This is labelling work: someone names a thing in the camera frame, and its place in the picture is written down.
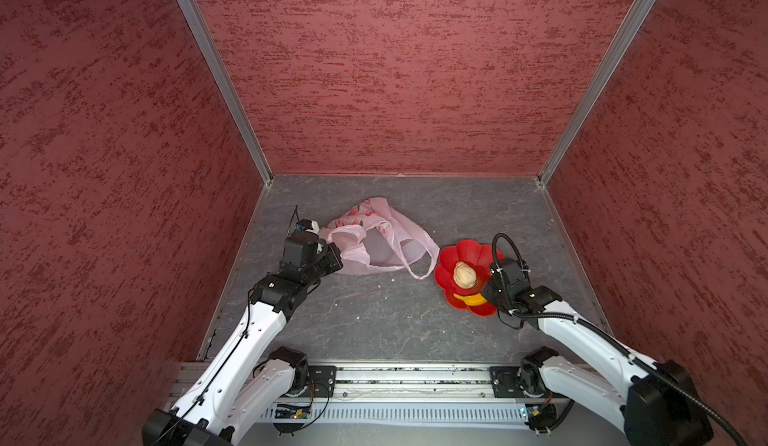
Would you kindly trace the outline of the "left aluminium corner post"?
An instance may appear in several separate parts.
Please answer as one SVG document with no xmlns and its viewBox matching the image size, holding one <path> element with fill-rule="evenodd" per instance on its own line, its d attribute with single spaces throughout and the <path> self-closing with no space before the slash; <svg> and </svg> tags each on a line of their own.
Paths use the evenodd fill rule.
<svg viewBox="0 0 768 446">
<path fill-rule="evenodd" d="M 274 174 L 269 167 L 266 156 L 261 148 L 252 124 L 237 94 L 236 88 L 226 69 L 197 1 L 176 0 L 176 2 L 184 15 L 185 21 L 198 45 L 229 113 L 235 122 L 251 159 L 259 172 L 262 182 L 267 187 L 270 187 L 273 183 Z"/>
</svg>

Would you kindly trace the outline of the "pink plastic bag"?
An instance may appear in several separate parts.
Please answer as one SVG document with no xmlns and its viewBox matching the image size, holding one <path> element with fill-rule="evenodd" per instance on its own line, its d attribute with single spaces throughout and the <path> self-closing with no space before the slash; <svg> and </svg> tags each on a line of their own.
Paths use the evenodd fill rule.
<svg viewBox="0 0 768 446">
<path fill-rule="evenodd" d="M 439 246 L 418 224 L 374 197 L 320 229 L 320 237 L 341 253 L 341 273 L 369 276 L 404 270 L 416 280 L 435 270 Z"/>
</svg>

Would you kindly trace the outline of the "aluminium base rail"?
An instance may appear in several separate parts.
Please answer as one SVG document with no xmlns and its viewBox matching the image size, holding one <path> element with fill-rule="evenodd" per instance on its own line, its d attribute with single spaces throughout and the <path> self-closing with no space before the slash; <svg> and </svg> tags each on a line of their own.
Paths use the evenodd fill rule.
<svg viewBox="0 0 768 446">
<path fill-rule="evenodd" d="M 513 365 L 472 363 L 320 362 L 309 367 L 315 395 L 339 401 L 470 402 L 497 398 L 492 367 Z"/>
</svg>

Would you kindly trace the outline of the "red flower-shaped bowl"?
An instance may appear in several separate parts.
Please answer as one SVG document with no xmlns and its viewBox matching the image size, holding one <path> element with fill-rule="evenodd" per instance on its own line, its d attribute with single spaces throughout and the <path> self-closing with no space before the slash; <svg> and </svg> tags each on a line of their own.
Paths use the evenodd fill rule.
<svg viewBox="0 0 768 446">
<path fill-rule="evenodd" d="M 490 245 L 462 240 L 440 251 L 434 280 L 453 308 L 490 317 L 496 314 L 497 308 L 481 295 L 481 291 L 491 278 L 492 264 Z"/>
</svg>

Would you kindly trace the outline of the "yellow fake banana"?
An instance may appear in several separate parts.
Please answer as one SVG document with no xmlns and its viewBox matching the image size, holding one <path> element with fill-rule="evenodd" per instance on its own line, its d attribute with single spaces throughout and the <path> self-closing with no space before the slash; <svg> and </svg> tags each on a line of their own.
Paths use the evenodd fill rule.
<svg viewBox="0 0 768 446">
<path fill-rule="evenodd" d="M 481 294 L 474 294 L 471 296 L 461 296 L 454 294 L 453 297 L 468 307 L 479 307 L 488 303 L 488 301 Z"/>
</svg>

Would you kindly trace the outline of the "beige fake fruit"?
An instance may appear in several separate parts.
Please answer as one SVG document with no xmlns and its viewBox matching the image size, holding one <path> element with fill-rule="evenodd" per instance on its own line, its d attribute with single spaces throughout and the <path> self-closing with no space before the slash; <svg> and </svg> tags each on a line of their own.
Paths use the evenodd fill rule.
<svg viewBox="0 0 768 446">
<path fill-rule="evenodd" d="M 453 281 L 462 290 L 473 289 L 478 282 L 477 272 L 471 265 L 459 261 L 453 270 Z"/>
</svg>

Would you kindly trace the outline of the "right aluminium corner post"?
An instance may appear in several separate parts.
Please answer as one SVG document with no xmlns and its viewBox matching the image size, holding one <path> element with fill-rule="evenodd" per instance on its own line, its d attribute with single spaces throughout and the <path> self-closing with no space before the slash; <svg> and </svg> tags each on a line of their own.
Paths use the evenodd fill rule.
<svg viewBox="0 0 768 446">
<path fill-rule="evenodd" d="M 539 185 L 543 189 L 548 187 L 656 2 L 657 0 L 633 0 L 560 139 L 538 175 Z"/>
</svg>

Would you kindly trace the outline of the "aluminium corner post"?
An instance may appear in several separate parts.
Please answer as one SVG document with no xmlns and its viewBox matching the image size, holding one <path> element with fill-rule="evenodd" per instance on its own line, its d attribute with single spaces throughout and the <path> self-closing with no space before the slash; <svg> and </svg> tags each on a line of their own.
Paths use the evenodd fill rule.
<svg viewBox="0 0 768 446">
<path fill-rule="evenodd" d="M 262 182 L 267 187 L 270 187 L 273 183 L 274 174 L 269 167 L 266 156 L 261 148 L 252 124 L 237 94 L 236 88 L 226 69 L 197 1 L 176 0 L 176 2 L 184 15 L 185 21 L 198 45 L 229 113 L 235 122 L 251 159 L 259 172 Z"/>
<path fill-rule="evenodd" d="M 560 139 L 538 175 L 539 185 L 543 189 L 548 187 L 656 2 L 657 0 L 633 0 Z"/>
</svg>

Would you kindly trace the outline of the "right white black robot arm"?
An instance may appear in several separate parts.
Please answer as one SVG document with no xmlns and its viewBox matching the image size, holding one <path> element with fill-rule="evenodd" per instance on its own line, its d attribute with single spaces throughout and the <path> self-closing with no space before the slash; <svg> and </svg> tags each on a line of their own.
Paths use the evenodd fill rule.
<svg viewBox="0 0 768 446">
<path fill-rule="evenodd" d="M 498 312 L 559 341 L 581 368 L 548 347 L 524 357 L 515 385 L 528 397 L 562 395 L 623 432 L 632 445 L 704 445 L 720 428 L 737 445 L 743 436 L 698 395 L 678 363 L 660 363 L 584 319 L 551 289 L 532 288 L 521 260 L 495 259 L 481 295 Z"/>
</svg>

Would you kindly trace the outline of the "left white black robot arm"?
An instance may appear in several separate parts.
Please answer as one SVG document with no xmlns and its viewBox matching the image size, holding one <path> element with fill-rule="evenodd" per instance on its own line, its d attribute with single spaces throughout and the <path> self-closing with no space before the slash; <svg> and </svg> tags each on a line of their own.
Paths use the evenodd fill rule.
<svg viewBox="0 0 768 446">
<path fill-rule="evenodd" d="M 143 444 L 237 445 L 276 400 L 303 392 L 305 354 L 280 348 L 262 355 L 311 288 L 342 267 L 339 248 L 316 234 L 286 239 L 278 272 L 251 287 L 239 325 L 194 385 L 169 410 L 150 415 Z"/>
</svg>

